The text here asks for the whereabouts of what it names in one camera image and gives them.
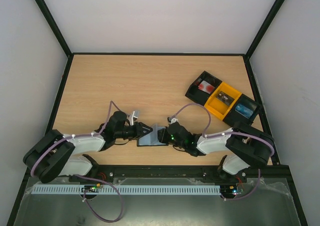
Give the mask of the black leather card holder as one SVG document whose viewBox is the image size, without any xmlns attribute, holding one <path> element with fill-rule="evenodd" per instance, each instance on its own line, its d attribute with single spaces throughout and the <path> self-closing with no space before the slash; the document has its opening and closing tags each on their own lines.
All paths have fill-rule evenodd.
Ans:
<svg viewBox="0 0 320 226">
<path fill-rule="evenodd" d="M 161 129 L 165 129 L 164 126 L 158 126 L 158 124 L 153 124 L 151 126 L 152 132 L 143 136 L 137 141 L 137 147 L 147 147 L 147 146 L 168 146 L 168 144 L 161 143 L 158 140 L 158 132 Z"/>
</svg>

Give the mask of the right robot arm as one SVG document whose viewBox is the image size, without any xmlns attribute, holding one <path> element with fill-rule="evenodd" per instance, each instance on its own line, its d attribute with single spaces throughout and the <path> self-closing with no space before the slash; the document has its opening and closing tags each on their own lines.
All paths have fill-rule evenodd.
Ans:
<svg viewBox="0 0 320 226">
<path fill-rule="evenodd" d="M 247 124 L 237 122 L 219 133 L 192 134 L 178 122 L 157 132 L 160 143 L 180 148 L 191 156 L 205 156 L 219 151 L 230 151 L 222 157 L 218 177 L 225 182 L 233 180 L 246 168 L 265 167 L 275 153 L 274 139 Z"/>
</svg>

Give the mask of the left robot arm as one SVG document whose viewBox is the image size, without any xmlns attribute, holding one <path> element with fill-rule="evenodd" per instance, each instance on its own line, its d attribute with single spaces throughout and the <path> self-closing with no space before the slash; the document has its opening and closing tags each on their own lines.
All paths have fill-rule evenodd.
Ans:
<svg viewBox="0 0 320 226">
<path fill-rule="evenodd" d="M 96 162 L 87 152 L 101 152 L 115 145 L 118 139 L 139 140 L 153 128 L 137 121 L 134 113 L 115 111 L 100 127 L 88 134 L 62 134 L 50 130 L 23 157 L 32 177 L 49 183 L 59 176 L 88 175 Z"/>
</svg>

